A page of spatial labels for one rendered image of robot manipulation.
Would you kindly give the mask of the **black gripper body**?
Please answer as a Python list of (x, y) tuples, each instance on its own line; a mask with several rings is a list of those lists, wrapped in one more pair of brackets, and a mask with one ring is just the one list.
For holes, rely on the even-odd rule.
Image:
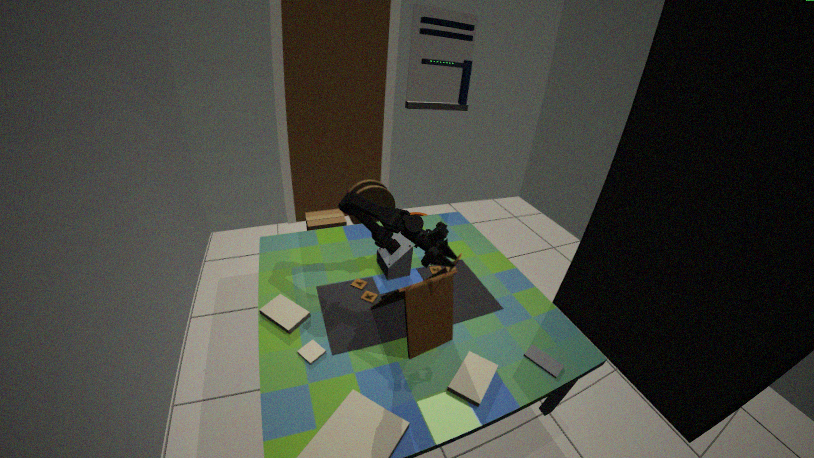
[(445, 242), (444, 239), (447, 236), (445, 238), (443, 238), (443, 239), (440, 239), (440, 240), (438, 240), (436, 242), (433, 241), (431, 243), (430, 241), (428, 241), (428, 239), (427, 239), (427, 237), (425, 235), (428, 237), (429, 233), (428, 233), (427, 229), (426, 230), (422, 229), (422, 231), (419, 233), (419, 235), (417, 236), (417, 238), (414, 240), (413, 243), (415, 244), (414, 247), (416, 247), (416, 248), (420, 247), (421, 249), (423, 249), (425, 251), (425, 253), (424, 253), (425, 256), (421, 260), (421, 263), (422, 263), (422, 265), (424, 267), (427, 268), (430, 265), (430, 263), (433, 262), (433, 260), (439, 254), (439, 252), (440, 252), (439, 249), (444, 244), (444, 242)]

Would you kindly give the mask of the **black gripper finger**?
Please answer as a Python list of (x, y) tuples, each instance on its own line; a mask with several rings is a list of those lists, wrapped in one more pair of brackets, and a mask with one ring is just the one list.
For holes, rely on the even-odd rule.
[(454, 268), (454, 264), (443, 254), (442, 249), (430, 265), (439, 265)]
[(445, 240), (444, 244), (441, 246), (441, 248), (439, 249), (439, 251), (440, 251), (441, 249), (442, 249), (442, 251), (443, 251), (443, 254), (444, 254), (446, 257), (451, 258), (451, 259), (453, 259), (453, 260), (456, 260), (456, 259), (458, 258), (458, 257), (456, 256), (456, 254), (455, 254), (455, 253), (452, 251), (452, 249), (449, 247), (449, 245), (448, 245), (448, 238)]

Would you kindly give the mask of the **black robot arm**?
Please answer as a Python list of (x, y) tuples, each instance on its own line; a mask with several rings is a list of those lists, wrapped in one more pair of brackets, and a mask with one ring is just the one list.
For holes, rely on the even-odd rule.
[[(340, 210), (355, 216), (372, 234), (375, 240), (375, 245), (386, 250), (392, 255), (401, 245), (392, 238), (393, 233), (399, 233), (406, 237), (411, 242), (417, 238), (422, 231), (424, 222), (419, 215), (410, 215), (407, 210), (381, 207), (365, 198), (362, 198), (356, 191), (347, 193), (340, 201)], [(370, 216), (378, 219), (381, 225), (378, 225)], [(447, 225), (443, 222), (438, 222), (434, 230), (427, 230), (429, 235), (428, 241), (438, 241), (443, 239), (449, 233)]]

